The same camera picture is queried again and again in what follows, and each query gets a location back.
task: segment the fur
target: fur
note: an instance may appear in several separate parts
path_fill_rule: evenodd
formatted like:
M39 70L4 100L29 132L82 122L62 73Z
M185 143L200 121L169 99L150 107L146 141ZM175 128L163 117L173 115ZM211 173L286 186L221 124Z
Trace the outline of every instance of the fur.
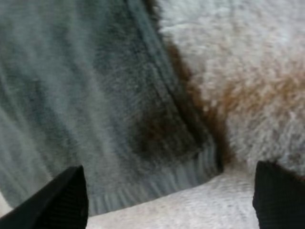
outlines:
M269 160L305 175L305 1L158 4L160 32L231 161L252 174Z

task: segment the white fluffy surface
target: white fluffy surface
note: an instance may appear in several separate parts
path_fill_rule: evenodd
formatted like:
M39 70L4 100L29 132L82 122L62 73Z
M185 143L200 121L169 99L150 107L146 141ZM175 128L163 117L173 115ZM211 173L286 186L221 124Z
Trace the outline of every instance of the white fluffy surface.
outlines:
M305 175L305 1L157 1L160 32L231 163L200 187L90 218L88 229L257 229L256 162Z
M231 159L305 175L305 1L158 2L161 33Z

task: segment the gray fabric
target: gray fabric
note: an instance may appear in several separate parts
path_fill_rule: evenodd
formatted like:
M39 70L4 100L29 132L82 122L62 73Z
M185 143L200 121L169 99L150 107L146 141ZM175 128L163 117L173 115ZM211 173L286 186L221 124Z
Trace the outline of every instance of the gray fabric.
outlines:
M90 215L220 172L139 0L5 0L0 34L0 188L13 207L78 164Z

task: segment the hem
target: hem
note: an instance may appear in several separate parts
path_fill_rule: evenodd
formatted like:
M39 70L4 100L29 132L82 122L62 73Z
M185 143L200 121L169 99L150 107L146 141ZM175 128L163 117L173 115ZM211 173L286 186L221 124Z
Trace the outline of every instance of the hem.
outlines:
M132 207L201 185L221 173L215 169L218 168L215 155L213 150L199 153L175 167L161 169L152 178L143 179L138 184L128 184L116 192L89 198L90 216Z

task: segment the fuzzy gray blanket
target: fuzzy gray blanket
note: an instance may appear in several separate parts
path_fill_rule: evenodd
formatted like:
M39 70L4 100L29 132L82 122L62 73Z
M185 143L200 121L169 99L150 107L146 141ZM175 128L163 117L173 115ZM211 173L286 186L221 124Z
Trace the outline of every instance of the fuzzy gray blanket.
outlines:
M0 3L0 190L12 207L82 164L90 215L221 168L140 0Z

